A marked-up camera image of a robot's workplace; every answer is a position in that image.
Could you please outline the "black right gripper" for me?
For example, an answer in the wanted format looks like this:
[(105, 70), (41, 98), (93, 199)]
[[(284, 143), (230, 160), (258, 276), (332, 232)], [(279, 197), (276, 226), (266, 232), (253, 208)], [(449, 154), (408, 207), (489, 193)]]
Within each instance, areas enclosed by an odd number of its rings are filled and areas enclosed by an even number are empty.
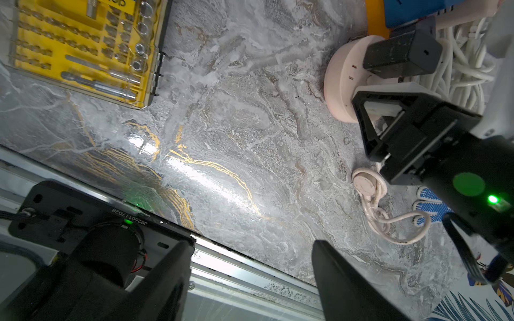
[[(430, 34), (413, 31), (368, 46), (363, 67), (383, 79), (432, 74), (438, 68), (443, 46)], [(397, 102), (396, 117), (380, 117), (374, 123), (366, 102)], [(468, 133), (481, 116), (425, 93), (360, 91), (352, 98), (360, 125), (365, 154), (373, 162), (384, 161), (381, 175), (391, 185), (421, 182), (421, 172), (434, 162), (436, 149)]]

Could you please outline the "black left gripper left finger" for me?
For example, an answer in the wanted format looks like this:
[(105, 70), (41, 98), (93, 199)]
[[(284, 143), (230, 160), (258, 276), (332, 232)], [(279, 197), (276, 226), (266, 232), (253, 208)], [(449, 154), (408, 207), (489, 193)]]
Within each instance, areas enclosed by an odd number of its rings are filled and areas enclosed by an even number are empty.
[(179, 242), (123, 300), (121, 320), (181, 320), (194, 247)]

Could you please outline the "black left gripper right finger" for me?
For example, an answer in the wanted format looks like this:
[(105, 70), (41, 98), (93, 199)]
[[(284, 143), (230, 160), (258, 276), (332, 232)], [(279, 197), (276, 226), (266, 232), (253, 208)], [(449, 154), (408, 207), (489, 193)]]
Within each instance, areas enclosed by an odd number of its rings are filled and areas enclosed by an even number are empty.
[(326, 320), (408, 320), (325, 240), (313, 244), (315, 281)]

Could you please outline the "blue cube adapter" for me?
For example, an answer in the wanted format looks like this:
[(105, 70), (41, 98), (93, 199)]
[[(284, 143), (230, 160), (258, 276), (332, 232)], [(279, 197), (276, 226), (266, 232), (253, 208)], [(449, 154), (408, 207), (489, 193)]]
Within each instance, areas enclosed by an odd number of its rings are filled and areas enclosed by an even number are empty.
[(384, 0), (385, 26), (394, 28), (434, 13), (450, 11), (463, 0)]

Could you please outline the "round pink power socket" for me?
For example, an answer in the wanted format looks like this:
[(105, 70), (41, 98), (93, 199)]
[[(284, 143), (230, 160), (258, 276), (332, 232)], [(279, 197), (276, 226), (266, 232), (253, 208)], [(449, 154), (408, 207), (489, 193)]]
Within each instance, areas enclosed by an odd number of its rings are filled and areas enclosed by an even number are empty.
[(381, 36), (366, 36), (344, 44), (329, 61), (323, 93), (329, 112), (343, 123), (356, 123), (352, 98), (359, 86), (365, 86), (372, 73), (363, 67), (369, 45), (382, 41)]

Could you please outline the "white charger plug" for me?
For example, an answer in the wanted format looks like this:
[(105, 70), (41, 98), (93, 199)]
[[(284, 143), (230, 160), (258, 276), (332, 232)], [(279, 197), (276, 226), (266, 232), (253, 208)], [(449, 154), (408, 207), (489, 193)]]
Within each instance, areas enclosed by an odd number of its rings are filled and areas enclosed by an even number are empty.
[[(398, 78), (381, 79), (378, 76), (370, 76), (365, 81), (365, 84), (358, 86), (354, 92), (354, 96), (360, 91), (425, 93), (437, 98), (442, 98), (440, 94), (421, 86), (417, 82), (399, 82)], [(364, 108), (370, 115), (370, 119), (373, 123), (384, 116), (394, 118), (401, 111), (400, 105), (397, 102), (366, 102)]]

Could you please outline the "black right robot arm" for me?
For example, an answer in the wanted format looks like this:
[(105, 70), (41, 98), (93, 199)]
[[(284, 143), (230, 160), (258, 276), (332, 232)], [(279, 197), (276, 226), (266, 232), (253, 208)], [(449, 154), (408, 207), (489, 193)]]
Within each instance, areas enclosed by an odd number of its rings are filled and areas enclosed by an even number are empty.
[(368, 158), (392, 185), (425, 185), (451, 212), (443, 226), (470, 276), (495, 283), (513, 263), (513, 47), (483, 114), (429, 93), (358, 90)]

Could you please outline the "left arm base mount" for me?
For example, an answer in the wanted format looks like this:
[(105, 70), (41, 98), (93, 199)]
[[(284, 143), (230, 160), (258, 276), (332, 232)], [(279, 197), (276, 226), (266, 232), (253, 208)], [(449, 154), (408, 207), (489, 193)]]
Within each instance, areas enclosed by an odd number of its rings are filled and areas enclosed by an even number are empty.
[(149, 213), (115, 207), (57, 181), (29, 191), (8, 227), (15, 238), (77, 255), (105, 278), (126, 288), (144, 278), (179, 243), (194, 253), (194, 241)]

